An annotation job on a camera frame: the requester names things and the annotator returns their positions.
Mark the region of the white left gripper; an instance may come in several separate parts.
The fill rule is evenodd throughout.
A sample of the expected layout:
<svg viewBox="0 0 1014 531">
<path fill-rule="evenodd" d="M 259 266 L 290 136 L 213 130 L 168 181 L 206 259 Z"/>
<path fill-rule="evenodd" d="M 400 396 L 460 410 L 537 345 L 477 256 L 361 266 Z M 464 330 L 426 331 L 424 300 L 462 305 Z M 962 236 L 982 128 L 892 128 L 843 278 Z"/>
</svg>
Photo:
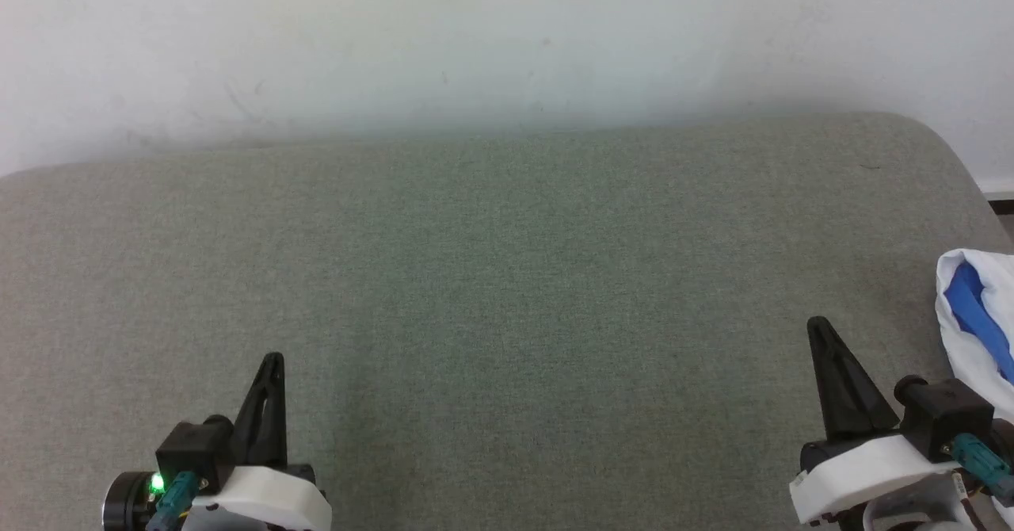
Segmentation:
<svg viewBox="0 0 1014 531">
<path fill-rule="evenodd" d="M 267 353 L 258 366 L 233 422 L 231 445 L 236 464 L 245 467 L 233 470 L 221 491 L 193 501 L 189 530 L 332 528 L 332 506 L 318 485 L 275 470 L 288 466 L 282 353 Z"/>
</svg>

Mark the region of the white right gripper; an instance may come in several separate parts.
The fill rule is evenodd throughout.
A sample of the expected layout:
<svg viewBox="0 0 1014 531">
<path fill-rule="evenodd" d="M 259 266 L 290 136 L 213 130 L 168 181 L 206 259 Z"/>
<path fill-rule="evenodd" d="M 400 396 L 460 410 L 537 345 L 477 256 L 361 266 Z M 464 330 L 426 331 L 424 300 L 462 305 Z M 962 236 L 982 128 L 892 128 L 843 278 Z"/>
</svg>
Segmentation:
<svg viewBox="0 0 1014 531">
<path fill-rule="evenodd" d="M 823 315 L 807 320 L 826 440 L 854 441 L 894 431 L 901 419 Z M 928 462 L 903 436 L 876 438 L 800 472 L 789 484 L 799 523 L 873 527 L 916 521 L 963 527 L 964 486 L 953 461 Z"/>
</svg>

